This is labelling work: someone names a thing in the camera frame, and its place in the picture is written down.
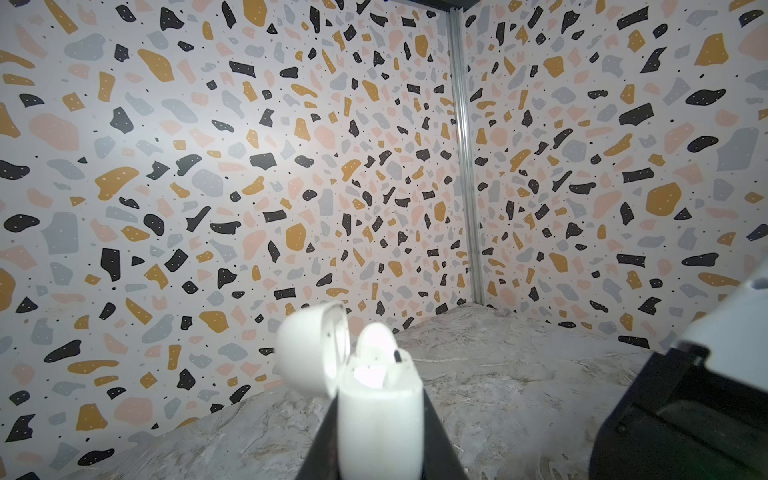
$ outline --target terrazzo wallpaper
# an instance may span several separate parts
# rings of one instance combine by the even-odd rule
[[[371,0],[0,6],[0,478],[280,384],[273,336],[468,298],[445,18]]]
[[[490,304],[655,350],[768,253],[768,3],[465,13]]]

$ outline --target marble tabletop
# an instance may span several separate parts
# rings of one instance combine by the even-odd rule
[[[396,338],[467,476],[482,480],[585,480],[601,423],[650,356],[472,304]],[[281,386],[65,478],[293,478],[328,405]]]

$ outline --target black plastic part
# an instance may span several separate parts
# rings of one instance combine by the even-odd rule
[[[341,480],[336,450],[339,398],[331,402],[296,480]],[[435,407],[424,391],[424,469],[422,480],[467,480]]]
[[[413,3],[423,5],[429,8],[435,8],[437,10],[443,10],[447,12],[451,8],[463,8],[466,12],[467,9],[480,0],[412,0]]]
[[[591,480],[768,478],[768,394],[681,348],[654,353],[600,428]]]

